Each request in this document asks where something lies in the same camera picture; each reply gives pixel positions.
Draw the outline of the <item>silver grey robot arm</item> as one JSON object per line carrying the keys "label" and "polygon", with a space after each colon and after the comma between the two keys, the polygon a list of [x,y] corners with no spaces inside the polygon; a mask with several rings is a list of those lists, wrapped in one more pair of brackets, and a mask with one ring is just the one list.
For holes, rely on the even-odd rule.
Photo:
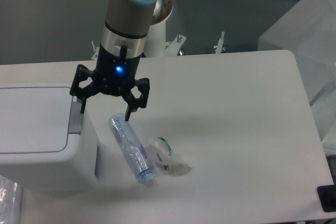
{"label": "silver grey robot arm", "polygon": [[70,95],[81,104],[98,94],[122,97],[128,104],[125,120],[146,108],[149,78],[135,78],[158,0],[108,0],[107,14],[94,70],[78,65]]}

